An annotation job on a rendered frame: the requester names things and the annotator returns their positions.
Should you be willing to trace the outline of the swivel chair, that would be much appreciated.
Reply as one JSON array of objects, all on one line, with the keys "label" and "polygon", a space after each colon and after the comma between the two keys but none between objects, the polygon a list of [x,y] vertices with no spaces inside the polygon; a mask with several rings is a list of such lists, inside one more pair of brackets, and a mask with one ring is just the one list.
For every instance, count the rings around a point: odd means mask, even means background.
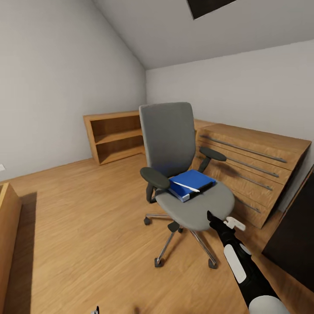
[{"label": "swivel chair", "polygon": [[[161,258],[175,232],[189,229],[202,249],[207,253],[208,266],[216,269],[216,261],[195,232],[211,229],[207,211],[222,221],[231,214],[235,197],[228,186],[215,180],[215,185],[194,197],[182,202],[168,189],[169,178],[188,171],[195,153],[195,126],[192,107],[189,102],[170,102],[139,106],[145,155],[148,167],[143,167],[140,174],[148,182],[146,199],[150,204],[158,202],[166,214],[145,214],[144,223],[150,224],[149,217],[170,218],[174,222],[167,225],[171,234],[158,258],[154,258],[155,267],[161,267]],[[205,155],[198,172],[203,173],[213,158],[226,161],[222,153],[200,148]]]}]

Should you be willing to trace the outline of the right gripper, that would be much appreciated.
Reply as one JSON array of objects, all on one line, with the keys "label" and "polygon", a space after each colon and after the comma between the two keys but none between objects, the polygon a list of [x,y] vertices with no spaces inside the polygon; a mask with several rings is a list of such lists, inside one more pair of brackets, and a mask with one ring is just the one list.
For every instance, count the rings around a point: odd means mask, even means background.
[{"label": "right gripper", "polygon": [[218,232],[220,239],[224,233],[231,233],[234,235],[234,233],[236,232],[234,228],[229,228],[222,220],[213,216],[209,211],[207,211],[207,219],[210,221],[210,227]]}]

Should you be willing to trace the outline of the folder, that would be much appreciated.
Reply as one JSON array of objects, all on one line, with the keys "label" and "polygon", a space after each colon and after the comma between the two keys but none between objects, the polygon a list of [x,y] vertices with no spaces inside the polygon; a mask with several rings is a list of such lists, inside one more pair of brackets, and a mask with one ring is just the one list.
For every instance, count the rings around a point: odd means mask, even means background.
[{"label": "folder", "polygon": [[[175,177],[171,177],[169,178],[169,181],[171,183],[171,187],[168,190],[182,202],[187,201],[195,195],[198,195],[200,192],[203,192],[215,185],[214,179],[193,169]],[[189,186],[200,192],[194,192],[189,188],[185,188],[174,182]]]}]

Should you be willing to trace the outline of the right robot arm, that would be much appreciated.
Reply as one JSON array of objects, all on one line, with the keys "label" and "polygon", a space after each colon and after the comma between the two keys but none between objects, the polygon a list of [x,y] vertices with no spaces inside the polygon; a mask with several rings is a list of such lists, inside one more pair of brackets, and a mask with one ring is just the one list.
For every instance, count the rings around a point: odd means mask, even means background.
[{"label": "right robot arm", "polygon": [[207,211],[211,228],[218,232],[224,246],[224,256],[234,274],[250,314],[290,314],[258,266],[251,253],[234,235],[234,226],[244,231],[246,226],[233,217],[226,221]]}]

